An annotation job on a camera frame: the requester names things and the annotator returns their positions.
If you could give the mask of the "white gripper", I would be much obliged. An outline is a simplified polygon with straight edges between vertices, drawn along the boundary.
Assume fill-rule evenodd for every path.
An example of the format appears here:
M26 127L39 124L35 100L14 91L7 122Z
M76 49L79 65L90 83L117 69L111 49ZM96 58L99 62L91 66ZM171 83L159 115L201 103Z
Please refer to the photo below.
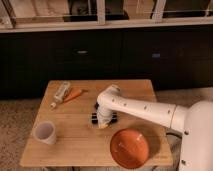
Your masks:
M100 129L106 128L111 122L113 117L113 111L104 107L97 109L98 127Z

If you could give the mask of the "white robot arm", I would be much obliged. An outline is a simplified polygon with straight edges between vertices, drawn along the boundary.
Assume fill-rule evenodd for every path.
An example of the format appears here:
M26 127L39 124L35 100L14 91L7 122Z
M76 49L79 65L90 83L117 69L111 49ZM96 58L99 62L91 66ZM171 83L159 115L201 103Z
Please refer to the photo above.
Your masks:
M97 96L98 126L112 120L114 111L162 125L182 134L179 171L213 171L213 101L190 107L126 98L117 85Z

